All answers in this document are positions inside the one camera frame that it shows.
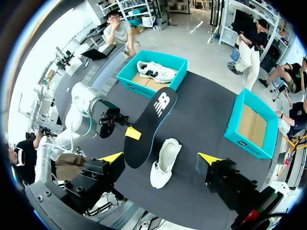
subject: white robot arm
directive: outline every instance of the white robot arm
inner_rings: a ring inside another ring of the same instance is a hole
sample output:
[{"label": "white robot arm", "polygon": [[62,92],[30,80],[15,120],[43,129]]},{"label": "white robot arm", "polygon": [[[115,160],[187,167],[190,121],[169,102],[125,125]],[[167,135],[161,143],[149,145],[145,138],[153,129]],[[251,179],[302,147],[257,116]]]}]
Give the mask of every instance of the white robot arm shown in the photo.
[{"label": "white robot arm", "polygon": [[44,136],[37,149],[35,167],[35,182],[47,182],[51,180],[50,159],[57,161],[64,151],[72,152],[74,147],[82,140],[93,138],[96,135],[97,121],[93,119],[95,107],[102,108],[105,97],[88,85],[79,82],[74,85],[72,91],[72,104],[67,113],[66,129],[60,133],[55,142]]}]

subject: laptop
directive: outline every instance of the laptop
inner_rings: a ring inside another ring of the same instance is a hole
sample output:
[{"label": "laptop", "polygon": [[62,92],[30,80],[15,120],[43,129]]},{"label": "laptop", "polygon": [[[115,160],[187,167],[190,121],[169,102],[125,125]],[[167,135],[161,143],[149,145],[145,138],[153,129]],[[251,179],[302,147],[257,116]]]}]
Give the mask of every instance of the laptop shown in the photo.
[{"label": "laptop", "polygon": [[90,58],[93,61],[99,60],[99,59],[106,58],[112,52],[112,50],[115,49],[115,47],[116,47],[116,45],[108,46],[103,52],[99,52],[95,48],[90,48],[89,50],[82,53],[81,55],[85,56],[87,58]]}]

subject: white sneaker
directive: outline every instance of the white sneaker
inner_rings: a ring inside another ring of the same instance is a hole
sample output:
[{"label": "white sneaker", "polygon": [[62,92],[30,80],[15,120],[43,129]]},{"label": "white sneaker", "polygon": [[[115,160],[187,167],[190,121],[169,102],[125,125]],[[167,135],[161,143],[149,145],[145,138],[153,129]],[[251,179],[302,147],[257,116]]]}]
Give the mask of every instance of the white sneaker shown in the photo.
[{"label": "white sneaker", "polygon": [[155,161],[150,172],[150,182],[154,188],[162,188],[172,176],[172,168],[181,145],[176,139],[166,139],[159,153],[159,162]]},{"label": "white sneaker", "polygon": [[138,61],[137,67],[141,78],[152,78],[157,83],[169,83],[176,75],[176,72],[172,69],[161,66],[153,61]]}]

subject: person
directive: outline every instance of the person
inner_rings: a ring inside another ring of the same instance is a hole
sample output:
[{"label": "person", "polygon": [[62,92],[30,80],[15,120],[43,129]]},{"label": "person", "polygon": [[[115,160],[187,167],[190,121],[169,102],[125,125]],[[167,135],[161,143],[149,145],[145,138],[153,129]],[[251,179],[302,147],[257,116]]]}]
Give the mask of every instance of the person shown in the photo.
[{"label": "person", "polygon": [[120,13],[117,10],[110,11],[106,15],[106,22],[110,24],[104,30],[108,44],[126,44],[125,53],[132,57],[135,56],[135,44],[130,23],[121,21]]},{"label": "person", "polygon": [[307,124],[307,98],[304,99],[304,102],[293,103],[287,90],[284,91],[284,95],[288,101],[285,104],[280,100],[278,111],[275,113],[279,117],[280,131],[288,137],[293,137]]},{"label": "person", "polygon": [[242,39],[239,45],[240,60],[229,62],[228,68],[236,75],[242,75],[242,72],[249,68],[248,78],[245,88],[251,90],[260,70],[260,53],[267,40],[269,24],[264,19],[259,19],[255,23],[250,21],[234,22],[233,30],[238,33]]},{"label": "person", "polygon": [[292,93],[304,91],[307,86],[307,58],[303,58],[302,65],[294,63],[292,65],[285,64],[277,67],[270,75],[269,79],[259,79],[261,84],[266,88],[269,83],[275,80],[278,76],[281,77],[289,86]]},{"label": "person", "polygon": [[[9,159],[14,168],[16,178],[26,185],[35,182],[36,149],[43,134],[38,131],[35,140],[21,141],[16,148],[8,145]],[[64,153],[54,162],[51,160],[51,172],[59,180],[71,180],[80,173],[86,158],[75,154]]]}]

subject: white pants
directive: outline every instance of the white pants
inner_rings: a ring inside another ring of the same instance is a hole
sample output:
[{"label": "white pants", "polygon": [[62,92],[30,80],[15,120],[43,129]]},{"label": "white pants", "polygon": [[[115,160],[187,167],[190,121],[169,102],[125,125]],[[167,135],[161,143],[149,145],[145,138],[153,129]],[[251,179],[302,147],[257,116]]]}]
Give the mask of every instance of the white pants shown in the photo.
[{"label": "white pants", "polygon": [[244,41],[241,41],[239,45],[239,51],[241,58],[236,64],[236,69],[237,71],[243,72],[244,70],[250,67],[245,88],[251,90],[259,74],[259,69],[260,69],[259,51],[255,51],[254,47],[249,48]]},{"label": "white pants", "polygon": [[[288,99],[286,98],[286,96],[284,95],[284,93],[282,92],[280,94],[280,99],[279,99],[279,103],[277,105],[277,111],[282,112],[284,115],[289,116],[289,111],[290,111],[290,104],[288,102]],[[284,136],[287,136],[287,133],[290,131],[290,124],[288,124],[287,122],[285,122],[284,120],[279,118],[279,123],[278,123],[278,127],[279,130],[281,131],[281,133]]]}]

